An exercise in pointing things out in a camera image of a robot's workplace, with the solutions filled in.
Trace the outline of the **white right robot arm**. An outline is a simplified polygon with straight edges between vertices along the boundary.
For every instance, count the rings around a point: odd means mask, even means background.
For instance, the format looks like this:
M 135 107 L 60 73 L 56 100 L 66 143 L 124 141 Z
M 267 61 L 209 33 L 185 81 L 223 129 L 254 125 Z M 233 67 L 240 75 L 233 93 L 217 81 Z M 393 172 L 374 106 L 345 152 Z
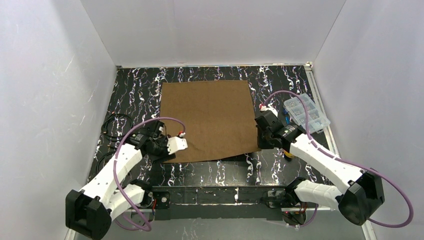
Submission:
M 257 142 L 262 150 L 278 148 L 298 157 L 325 175 L 332 185 L 297 177 L 277 196 L 287 205 L 315 203 L 339 211 L 361 226 L 385 202 L 381 177 L 337 161 L 331 152 L 309 139 L 305 129 L 284 124 L 271 110 L 256 118 Z

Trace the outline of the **brown woven cloth napkin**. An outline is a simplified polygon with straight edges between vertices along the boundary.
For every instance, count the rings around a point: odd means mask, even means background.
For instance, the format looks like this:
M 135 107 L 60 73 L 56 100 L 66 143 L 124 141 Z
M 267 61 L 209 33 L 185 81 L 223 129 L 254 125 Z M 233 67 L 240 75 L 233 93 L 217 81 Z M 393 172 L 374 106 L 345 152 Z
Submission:
M 159 115 L 186 126 L 188 147 L 178 151 L 171 163 L 222 160 L 260 150 L 246 80 L 163 83 Z

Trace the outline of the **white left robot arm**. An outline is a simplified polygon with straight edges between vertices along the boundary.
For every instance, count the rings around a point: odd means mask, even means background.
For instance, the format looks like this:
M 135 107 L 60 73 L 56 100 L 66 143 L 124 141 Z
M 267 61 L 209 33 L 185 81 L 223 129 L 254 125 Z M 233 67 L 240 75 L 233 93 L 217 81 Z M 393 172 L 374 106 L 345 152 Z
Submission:
M 148 188 L 134 180 L 122 186 L 132 168 L 145 155 L 156 160 L 174 157 L 188 148 L 186 126 L 176 136 L 166 133 L 165 117 L 145 120 L 133 126 L 120 141 L 114 156 L 80 190 L 71 190 L 65 198 L 65 226 L 92 240 L 101 240 L 112 222 L 133 209 L 143 219 L 140 225 L 124 217 L 135 229 L 150 232 L 149 219 L 140 211 Z

